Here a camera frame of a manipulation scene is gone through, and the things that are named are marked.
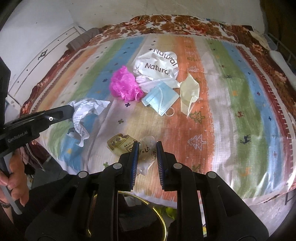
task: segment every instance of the wall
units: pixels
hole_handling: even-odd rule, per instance
[[[29,62],[73,23],[63,1],[23,0],[17,6],[0,32],[0,56],[11,70],[9,88]]]
[[[129,21],[138,15],[179,14],[252,25],[264,32],[260,0],[64,0],[86,30]]]

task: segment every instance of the bed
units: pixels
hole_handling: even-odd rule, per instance
[[[244,201],[265,202],[296,187],[295,91],[251,26],[236,26],[180,15],[142,15],[108,25],[77,51],[67,51],[33,88],[21,115],[94,98],[111,101],[99,116],[89,115],[84,147],[67,135],[64,121],[41,133],[30,146],[46,150],[71,174],[102,171],[117,162],[107,140],[118,133],[140,140],[154,136],[166,152],[193,171],[217,172]],[[200,96],[188,118],[159,116],[141,102],[125,103],[109,92],[114,71],[152,49],[177,54],[179,74],[190,73]],[[164,193],[157,163],[139,175],[133,194],[176,207],[176,193]]]

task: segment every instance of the green stripe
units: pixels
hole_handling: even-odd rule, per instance
[[[108,49],[108,51],[92,66],[91,70],[82,79],[79,87],[73,93],[70,100],[81,100],[89,91],[89,89],[94,84],[99,73],[106,67],[110,60],[114,57],[117,51],[120,50],[122,45],[126,42],[126,39],[119,39],[114,42],[114,44]],[[73,126],[70,121],[62,121],[56,123],[54,127],[50,130],[48,148],[52,152],[53,156],[59,157],[61,151],[62,140],[66,133],[68,133],[69,128]]]
[[[255,105],[244,73],[233,62],[227,49],[217,40],[209,39],[207,43],[216,60],[216,68],[222,73],[220,79],[227,85],[231,109],[237,123],[239,139],[237,140],[236,170],[239,172],[241,184],[235,183],[234,190],[241,198],[252,198],[267,170],[268,162],[268,147],[260,112]],[[239,111],[243,112],[243,117],[235,116]],[[240,143],[240,140],[244,140],[244,136],[247,135],[251,136],[251,143]],[[246,175],[247,168],[250,168],[248,175]]]

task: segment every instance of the pink plastic bag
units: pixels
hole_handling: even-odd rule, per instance
[[[126,66],[114,72],[109,89],[114,97],[121,97],[126,103],[133,100],[140,101],[144,95],[136,78]]]

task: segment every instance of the trash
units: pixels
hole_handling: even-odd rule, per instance
[[[89,138],[89,133],[82,125],[81,120],[88,113],[99,115],[109,103],[110,101],[83,99],[78,102],[72,101],[68,104],[74,107],[73,124],[75,131],[81,136],[80,147],[83,147],[83,141]]]
[[[150,80],[176,79],[179,72],[177,55],[174,52],[151,50],[135,59],[133,71]]]
[[[114,72],[109,89],[114,97],[121,97],[126,103],[133,100],[140,101],[144,95],[134,75],[126,66]]]
[[[180,88],[180,83],[173,78],[151,80],[148,77],[141,75],[136,77],[136,82],[139,84],[140,88],[145,93],[149,93],[150,90],[157,86],[160,82],[164,82],[167,86],[171,87],[172,89]]]
[[[187,117],[192,107],[191,104],[196,102],[200,95],[200,85],[188,74],[187,78],[180,84],[181,112]]]
[[[164,82],[160,82],[142,99],[142,102],[144,106],[150,105],[160,116],[163,116],[178,98],[178,93]]]
[[[115,155],[121,156],[123,153],[131,152],[136,139],[122,133],[111,137],[107,141],[107,147]],[[153,136],[147,136],[140,139],[140,150],[137,173],[147,175],[149,168],[156,160],[156,141]]]

